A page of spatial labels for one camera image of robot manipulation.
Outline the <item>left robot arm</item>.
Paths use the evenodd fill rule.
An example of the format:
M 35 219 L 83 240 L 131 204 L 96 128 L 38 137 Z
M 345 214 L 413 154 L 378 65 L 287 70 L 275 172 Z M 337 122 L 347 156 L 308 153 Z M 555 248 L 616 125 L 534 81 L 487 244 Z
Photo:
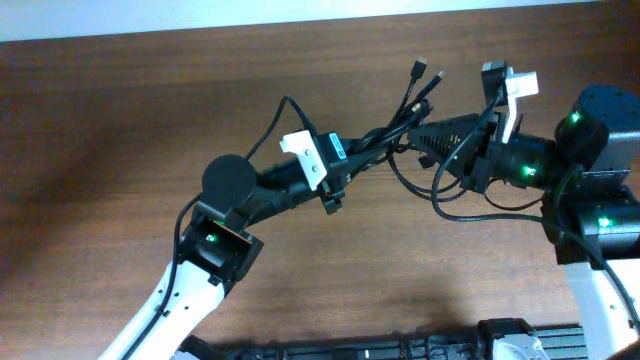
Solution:
M 248 227 L 315 198 L 329 214 L 340 208 L 353 171 L 365 160 L 356 145 L 334 132 L 302 130 L 280 142 L 292 159 L 265 171 L 247 155 L 210 162 L 201 192 L 178 215 L 164 274 L 102 358 L 172 358 L 253 266 L 264 244 Z

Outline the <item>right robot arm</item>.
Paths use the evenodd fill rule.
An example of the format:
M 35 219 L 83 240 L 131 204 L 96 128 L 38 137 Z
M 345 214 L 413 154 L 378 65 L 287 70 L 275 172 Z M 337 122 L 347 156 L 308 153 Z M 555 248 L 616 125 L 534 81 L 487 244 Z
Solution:
M 639 153 L 639 100 L 584 89 L 551 139 L 522 134 L 496 101 L 481 114 L 420 125 L 411 145 L 464 190 L 494 181 L 543 192 L 540 215 L 580 311 L 592 359 L 639 344 L 639 200 L 625 184 Z

